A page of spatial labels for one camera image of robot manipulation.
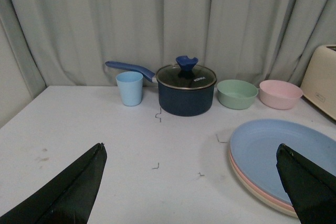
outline lid rim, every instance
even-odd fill
[[[171,64],[171,65],[167,65],[167,66],[164,66],[164,67],[160,68],[160,69],[156,72],[156,80],[158,81],[158,83],[160,83],[160,84],[162,84],[162,85],[164,85],[164,86],[166,86],[166,87],[169,87],[169,88],[172,88],[172,89],[179,89],[179,90],[199,90],[199,89],[205,89],[205,88],[208,88],[208,87],[210,87],[210,86],[212,86],[212,85],[214,85],[214,84],[216,83],[216,81],[217,81],[217,76],[216,76],[216,73],[215,73],[213,70],[211,70],[210,68],[207,68],[207,67],[200,66],[200,65],[195,65],[195,67],[196,67],[196,66],[198,66],[198,67],[200,67],[200,68],[204,68],[204,69],[208,70],[209,72],[211,72],[211,73],[213,74],[213,81],[210,82],[209,84],[204,85],[204,86],[201,86],[201,87],[193,87],[193,88],[189,88],[189,87],[177,87],[177,86],[173,86],[173,85],[167,84],[167,83],[165,83],[165,82],[163,82],[163,81],[160,80],[160,78],[159,78],[159,72],[160,72],[160,71],[162,71],[163,69],[166,69],[166,68],[168,68],[168,67],[172,67],[172,68],[174,68],[174,67],[179,67],[178,64]]]

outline plate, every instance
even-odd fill
[[[290,215],[292,217],[298,217],[293,206],[287,203],[284,203],[269,194],[265,193],[263,190],[254,185],[237,167],[235,161],[232,158],[231,151],[229,150],[229,159],[231,167],[233,168],[234,173],[238,177],[239,181],[258,199],[260,199],[265,204],[273,207],[274,209],[283,212],[284,214]]]
[[[239,126],[230,139],[232,159],[254,185],[292,205],[276,168],[276,152],[284,143],[336,175],[336,142],[309,127],[283,120],[254,120]]]

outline blue lid knob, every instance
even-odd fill
[[[177,64],[183,71],[191,71],[193,67],[198,63],[198,59],[194,57],[190,59],[187,55],[178,56],[176,58]]]

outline white table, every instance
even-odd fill
[[[126,107],[117,87],[48,87],[0,129],[0,215],[105,143],[108,160],[89,223],[300,223],[242,186],[228,144],[220,142],[242,123],[264,118],[336,139],[333,120],[304,100],[288,111],[259,99],[247,110],[231,110],[216,91],[202,115],[158,114],[157,92],[144,88],[142,103]]]

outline toaster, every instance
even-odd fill
[[[336,45],[319,46],[304,75],[304,97],[336,120]]]

